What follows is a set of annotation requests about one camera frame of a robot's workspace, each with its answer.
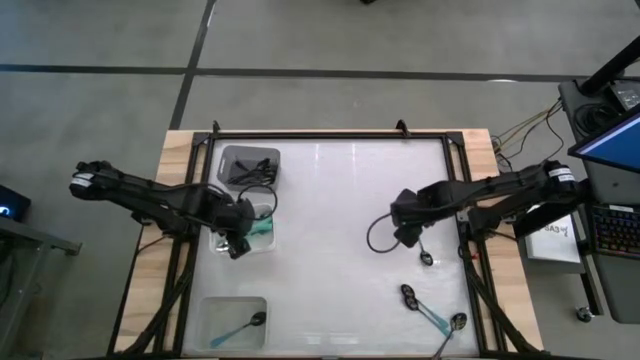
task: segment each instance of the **desk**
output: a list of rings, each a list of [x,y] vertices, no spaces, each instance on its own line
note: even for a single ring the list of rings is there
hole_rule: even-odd
[[[380,130],[380,132],[391,131],[397,130]],[[414,131],[445,132],[451,130]],[[464,135],[467,160],[473,180],[497,175],[497,164],[493,155],[489,132],[485,129],[455,131],[460,131]],[[194,131],[169,131],[167,133],[156,181],[168,185],[184,182],[193,134]],[[197,158],[196,179],[199,179],[197,172],[202,168],[203,158],[203,155]],[[511,228],[507,226],[502,226],[499,230],[512,234]],[[160,231],[157,228],[147,227],[142,232],[139,246],[144,246],[160,236]],[[533,346],[542,349],[542,340],[517,244],[512,240],[500,237],[494,237],[487,241],[486,244],[500,306],[525,338]],[[158,309],[165,285],[171,247],[170,240],[161,241],[145,249],[138,256],[129,288],[125,290],[127,297],[121,322],[117,329],[114,351],[124,350],[131,345]],[[490,321],[491,315],[483,306],[481,306],[481,309],[488,348],[496,349],[495,339],[491,335],[493,334]],[[174,307],[169,318],[165,335],[165,348],[167,350],[171,348],[176,314],[177,306]],[[508,348],[510,351],[514,351],[510,343],[508,343]]]

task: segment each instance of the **gray floor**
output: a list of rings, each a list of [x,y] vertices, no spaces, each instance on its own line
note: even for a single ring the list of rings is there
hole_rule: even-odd
[[[6,0],[0,63],[186,66],[205,0]],[[640,33],[633,0],[219,0],[199,66],[496,74],[589,74]],[[629,69],[640,74],[640,66]],[[106,159],[152,176],[182,76],[0,74],[0,183],[34,201],[29,223],[83,242],[52,259],[20,348],[47,359],[104,354],[139,232],[128,213],[72,198],[77,161]],[[555,83],[195,78],[182,129],[489,128],[497,134],[551,105]],[[551,120],[567,144],[562,113]],[[536,129],[516,169],[559,141]],[[516,147],[508,149],[515,152]],[[584,177],[579,161],[556,159]],[[526,262],[545,348],[629,359],[640,327],[585,325],[577,275]]]

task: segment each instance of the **white tabletop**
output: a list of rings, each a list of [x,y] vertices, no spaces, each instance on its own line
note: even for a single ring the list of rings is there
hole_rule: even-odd
[[[444,354],[478,353],[454,219],[423,232],[421,238],[435,260],[432,267],[420,263],[418,246],[401,245],[381,255],[365,242],[368,226],[389,212],[402,189],[417,191],[448,179],[440,140],[216,140],[211,183],[221,185],[216,171],[227,145],[280,150],[279,205],[273,218],[276,247],[231,260],[212,252],[209,231],[202,231],[184,355],[431,355],[444,335],[404,306],[399,292],[403,283],[445,319],[457,312],[468,315],[467,326]],[[253,203],[273,201],[268,194],[247,197]],[[393,231],[390,219],[379,223],[372,232],[374,246],[393,245]],[[198,340],[203,322],[215,322],[211,317],[216,316],[228,320],[219,312],[214,316],[203,310],[201,304],[211,297],[264,298],[264,346],[203,348]]]

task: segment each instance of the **computer monitor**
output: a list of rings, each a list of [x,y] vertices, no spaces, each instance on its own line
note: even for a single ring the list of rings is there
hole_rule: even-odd
[[[569,155],[640,173],[640,105],[569,149]]]

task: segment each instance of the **computer keyboard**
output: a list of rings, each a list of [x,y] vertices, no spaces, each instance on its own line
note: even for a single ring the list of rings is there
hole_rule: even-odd
[[[640,213],[592,207],[596,252],[640,259]]]

